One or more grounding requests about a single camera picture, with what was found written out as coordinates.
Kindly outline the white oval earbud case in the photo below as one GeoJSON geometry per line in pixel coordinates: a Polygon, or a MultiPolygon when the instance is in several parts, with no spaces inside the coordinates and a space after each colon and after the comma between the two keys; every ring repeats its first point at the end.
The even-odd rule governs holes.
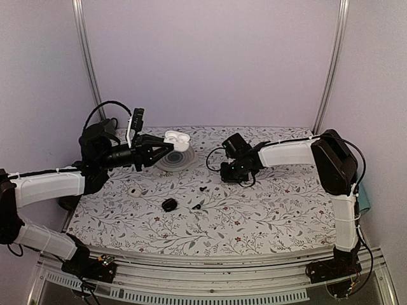
{"type": "Polygon", "coordinates": [[[183,153],[190,147],[190,136],[175,130],[167,130],[165,132],[164,142],[172,144],[176,152],[183,153]]]}

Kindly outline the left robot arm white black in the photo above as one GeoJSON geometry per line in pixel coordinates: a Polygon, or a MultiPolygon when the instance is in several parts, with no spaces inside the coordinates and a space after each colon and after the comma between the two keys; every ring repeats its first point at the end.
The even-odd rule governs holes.
{"type": "Polygon", "coordinates": [[[139,135],[141,119],[127,128],[126,143],[106,130],[103,123],[86,127],[79,138],[82,159],[71,166],[25,174],[1,170],[1,244],[13,243],[48,252],[65,261],[81,276],[90,275],[94,261],[89,249],[74,236],[24,220],[18,209],[39,201],[93,194],[108,181],[108,171],[134,166],[140,172],[171,151],[186,151],[190,136],[168,130],[164,137],[139,135]]]}

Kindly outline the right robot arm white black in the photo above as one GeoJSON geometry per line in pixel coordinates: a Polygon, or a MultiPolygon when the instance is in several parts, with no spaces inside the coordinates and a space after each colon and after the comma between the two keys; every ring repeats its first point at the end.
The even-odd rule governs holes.
{"type": "Polygon", "coordinates": [[[349,143],[335,130],[302,139],[264,141],[255,146],[241,134],[227,138],[221,147],[230,162],[221,163],[221,180],[241,184],[255,179],[260,170],[279,165],[312,165],[317,169],[319,182],[333,204],[336,258],[329,263],[329,272],[342,277],[352,269],[351,254],[358,251],[357,197],[360,178],[358,163],[349,149],[349,143]]]}

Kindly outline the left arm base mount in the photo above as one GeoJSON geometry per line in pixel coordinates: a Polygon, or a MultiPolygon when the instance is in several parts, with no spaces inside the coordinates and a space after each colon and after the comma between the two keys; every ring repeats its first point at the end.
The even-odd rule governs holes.
{"type": "Polygon", "coordinates": [[[61,270],[79,279],[112,283],[116,276],[117,267],[115,257],[104,254],[98,258],[87,256],[72,258],[62,263],[61,270]]]}

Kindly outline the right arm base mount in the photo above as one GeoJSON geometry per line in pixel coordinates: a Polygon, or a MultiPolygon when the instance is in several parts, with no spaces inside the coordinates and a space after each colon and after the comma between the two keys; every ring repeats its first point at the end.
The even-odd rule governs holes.
{"type": "Polygon", "coordinates": [[[334,259],[312,261],[305,268],[305,274],[311,283],[332,281],[326,285],[326,290],[336,299],[346,298],[353,292],[361,271],[359,261],[354,265],[348,265],[345,261],[336,262],[334,259]]]}

